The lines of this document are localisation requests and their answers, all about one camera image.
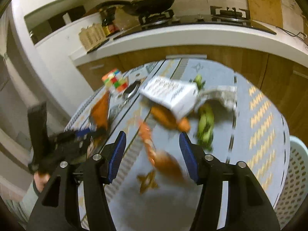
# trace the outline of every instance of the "wooden cabinet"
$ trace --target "wooden cabinet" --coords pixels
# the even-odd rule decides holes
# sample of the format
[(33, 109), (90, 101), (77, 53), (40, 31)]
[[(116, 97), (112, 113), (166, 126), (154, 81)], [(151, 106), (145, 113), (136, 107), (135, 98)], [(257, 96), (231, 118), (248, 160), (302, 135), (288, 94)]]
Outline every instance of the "wooden cabinet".
[(96, 61), (91, 61), (77, 67), (93, 90), (103, 85), (102, 77), (113, 69), (125, 71), (118, 56), (110, 56)]
[(284, 115), (290, 134), (308, 146), (308, 68), (270, 54), (261, 91)]
[(186, 45), (132, 51), (83, 64), (78, 69), (90, 86), (97, 89), (101, 86), (101, 77), (115, 67), (127, 71), (148, 62), (163, 60), (167, 55), (175, 54), (206, 54), (209, 60), (220, 62), (232, 68), (258, 88), (262, 84), (268, 58), (268, 53), (252, 49)]

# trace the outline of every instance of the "star pattern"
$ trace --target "star pattern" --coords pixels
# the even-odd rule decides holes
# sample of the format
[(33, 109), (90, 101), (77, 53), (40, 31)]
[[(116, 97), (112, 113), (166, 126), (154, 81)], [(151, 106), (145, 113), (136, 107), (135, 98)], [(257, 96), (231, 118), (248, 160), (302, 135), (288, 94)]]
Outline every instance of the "star pattern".
[(192, 68), (195, 69), (198, 73), (201, 69), (203, 69), (203, 66), (198, 62), (198, 64), (196, 66), (193, 66)]
[(150, 171), (147, 175), (138, 175), (137, 179), (141, 182), (140, 194), (145, 193), (148, 189), (158, 189), (159, 186), (155, 182), (155, 170)]

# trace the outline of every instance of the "white laundry basket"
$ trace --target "white laundry basket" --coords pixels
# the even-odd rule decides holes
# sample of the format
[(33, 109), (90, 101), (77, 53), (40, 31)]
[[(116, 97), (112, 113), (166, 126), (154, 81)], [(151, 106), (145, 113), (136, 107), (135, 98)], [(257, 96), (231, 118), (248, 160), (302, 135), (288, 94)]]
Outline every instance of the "white laundry basket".
[(290, 136), (290, 161), (282, 193), (275, 208), (282, 229), (308, 193), (308, 150), (297, 137)]

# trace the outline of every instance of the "blue tablecloth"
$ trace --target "blue tablecloth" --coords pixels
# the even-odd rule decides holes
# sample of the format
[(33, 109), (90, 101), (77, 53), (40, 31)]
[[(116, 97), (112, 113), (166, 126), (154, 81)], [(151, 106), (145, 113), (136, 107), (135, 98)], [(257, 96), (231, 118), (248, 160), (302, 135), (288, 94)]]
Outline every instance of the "blue tablecloth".
[[(290, 155), (289, 130), (286, 120), (255, 86), (232, 69), (204, 59), (169, 59), (145, 64), (125, 73), (129, 83), (136, 79), (148, 81), (154, 75), (189, 81), (197, 74), (206, 81), (205, 89), (218, 85), (237, 86), (237, 113), (226, 111), (218, 102), (211, 102), (215, 115), (212, 154), (221, 162), (235, 164), (245, 161), (264, 188), (271, 204), (275, 204), (283, 189)], [(67, 125), (67, 129), (88, 126), (88, 114), (102, 97), (105, 88), (97, 90), (86, 100)], [(110, 101), (115, 119), (107, 141), (113, 143), (119, 131), (127, 135), (127, 147), (117, 178), (105, 186), (105, 193), (117, 231), (121, 230), (189, 230), (198, 205), (201, 186), (187, 178), (186, 186), (174, 185), (157, 174), (159, 189), (148, 190), (140, 195), (138, 175), (146, 176), (153, 170), (147, 160), (143, 143), (137, 135), (138, 119), (145, 120), (153, 130), (157, 149), (172, 154), (187, 175), (186, 166), (179, 148), (179, 132), (168, 131), (150, 115), (151, 103), (137, 93), (121, 110), (121, 97)], [(198, 119), (190, 119), (191, 141), (196, 143)], [(227, 211), (228, 183), (223, 184), (221, 212), (218, 227), (223, 227)], [(87, 227), (83, 197), (83, 185), (79, 187), (80, 216)]]

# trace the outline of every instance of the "wok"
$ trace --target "wok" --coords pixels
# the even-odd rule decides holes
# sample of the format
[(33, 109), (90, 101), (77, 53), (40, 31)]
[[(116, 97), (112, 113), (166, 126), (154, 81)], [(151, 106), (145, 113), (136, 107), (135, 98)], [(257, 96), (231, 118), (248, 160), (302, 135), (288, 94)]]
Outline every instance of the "wok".
[(123, 10), (132, 16), (160, 14), (168, 10), (174, 0), (133, 0), (130, 5), (123, 7)]

